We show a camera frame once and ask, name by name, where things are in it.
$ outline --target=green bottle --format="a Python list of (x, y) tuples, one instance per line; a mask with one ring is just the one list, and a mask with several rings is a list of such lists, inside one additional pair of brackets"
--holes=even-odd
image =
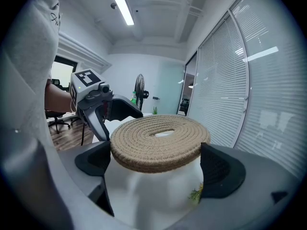
[(136, 93), (135, 91), (132, 92), (131, 102), (132, 102), (133, 104), (136, 104), (136, 94), (135, 94), (135, 93)]

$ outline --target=wooden floor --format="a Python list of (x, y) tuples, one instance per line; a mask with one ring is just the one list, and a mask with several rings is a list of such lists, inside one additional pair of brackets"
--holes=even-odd
[[(52, 141), (57, 150), (66, 150), (75, 146), (81, 145), (83, 123), (78, 120), (73, 123), (72, 127), (68, 129), (67, 125), (58, 125), (59, 134), (56, 132), (56, 127), (49, 127), (49, 131), (52, 137)], [(84, 142), (83, 144), (90, 144), (93, 140), (93, 133), (86, 125), (84, 130)]]

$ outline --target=window blind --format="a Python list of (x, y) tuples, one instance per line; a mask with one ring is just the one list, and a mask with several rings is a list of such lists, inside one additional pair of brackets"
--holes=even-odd
[(188, 117), (209, 130), (212, 144), (232, 147), (241, 129), (248, 91), (243, 55), (230, 16), (198, 50)]
[(307, 52), (279, 0), (241, 0), (232, 12), (247, 49), (248, 109), (235, 148), (268, 157), (298, 178), (307, 158)]

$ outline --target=plant decoration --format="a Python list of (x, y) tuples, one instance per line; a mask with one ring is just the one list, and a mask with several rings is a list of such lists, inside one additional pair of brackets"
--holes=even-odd
[(155, 114), (158, 114), (158, 107), (153, 107), (153, 114), (155, 115)]
[(200, 187), (198, 190), (193, 190), (191, 193), (190, 193), (190, 197), (189, 199), (192, 199), (193, 201), (196, 201), (197, 203), (199, 202), (200, 198), (201, 198), (201, 192), (202, 192), (202, 189), (203, 189), (203, 183), (200, 184)]

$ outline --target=woven rope coaster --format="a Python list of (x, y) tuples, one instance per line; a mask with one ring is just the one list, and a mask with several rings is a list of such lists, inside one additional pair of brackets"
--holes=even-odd
[[(168, 136), (155, 134), (173, 130)], [(111, 136), (114, 159), (127, 169), (161, 173), (179, 168), (200, 155), (201, 142), (210, 143), (208, 130), (179, 115), (151, 115), (126, 122)]]

